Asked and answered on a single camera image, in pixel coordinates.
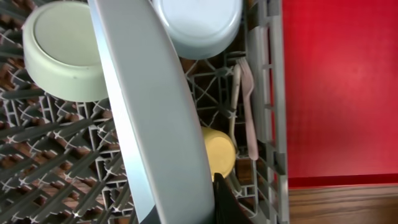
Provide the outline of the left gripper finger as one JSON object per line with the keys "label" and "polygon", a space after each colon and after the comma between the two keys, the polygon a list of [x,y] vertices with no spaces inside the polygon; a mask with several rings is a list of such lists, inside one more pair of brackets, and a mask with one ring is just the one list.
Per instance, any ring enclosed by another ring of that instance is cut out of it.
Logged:
{"label": "left gripper finger", "polygon": [[213,190],[216,224],[252,224],[220,173],[214,173]]}

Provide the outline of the yellow plastic cup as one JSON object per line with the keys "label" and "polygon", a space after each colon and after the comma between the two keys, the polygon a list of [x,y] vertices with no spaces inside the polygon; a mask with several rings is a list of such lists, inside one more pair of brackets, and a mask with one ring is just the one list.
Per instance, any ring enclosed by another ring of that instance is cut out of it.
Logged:
{"label": "yellow plastic cup", "polygon": [[224,132],[215,129],[201,127],[201,131],[212,181],[214,181],[216,173],[221,174],[224,178],[229,176],[236,161],[236,151],[232,140]]}

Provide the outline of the light blue plate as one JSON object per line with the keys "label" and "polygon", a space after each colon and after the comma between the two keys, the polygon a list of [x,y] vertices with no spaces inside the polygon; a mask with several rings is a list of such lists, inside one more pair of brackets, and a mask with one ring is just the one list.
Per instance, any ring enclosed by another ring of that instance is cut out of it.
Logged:
{"label": "light blue plate", "polygon": [[214,223],[197,112],[152,3],[93,0],[89,7],[139,223]]}

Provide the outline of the white plastic fork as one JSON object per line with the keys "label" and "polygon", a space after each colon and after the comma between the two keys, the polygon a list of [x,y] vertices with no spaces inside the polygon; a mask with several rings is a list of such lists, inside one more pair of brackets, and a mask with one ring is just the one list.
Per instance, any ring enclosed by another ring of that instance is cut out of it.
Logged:
{"label": "white plastic fork", "polygon": [[254,79],[252,76],[252,71],[248,65],[248,61],[244,57],[239,58],[237,60],[237,64],[241,69],[241,88],[244,104],[248,154],[251,160],[256,161],[259,158],[259,152],[251,107],[251,94],[254,90]]}

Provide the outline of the light blue bowl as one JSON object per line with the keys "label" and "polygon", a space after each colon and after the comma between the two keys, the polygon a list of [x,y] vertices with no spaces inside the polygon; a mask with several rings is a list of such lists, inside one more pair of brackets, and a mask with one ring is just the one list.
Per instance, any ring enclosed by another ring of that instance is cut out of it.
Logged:
{"label": "light blue bowl", "polygon": [[242,0],[153,0],[179,57],[201,60],[224,51],[236,37]]}

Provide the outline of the light green bowl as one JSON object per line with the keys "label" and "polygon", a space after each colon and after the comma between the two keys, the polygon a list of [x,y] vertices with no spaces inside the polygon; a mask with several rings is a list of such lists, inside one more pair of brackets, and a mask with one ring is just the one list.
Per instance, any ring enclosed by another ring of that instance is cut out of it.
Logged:
{"label": "light green bowl", "polygon": [[35,84],[67,101],[107,98],[89,5],[55,1],[34,9],[22,30],[25,68]]}

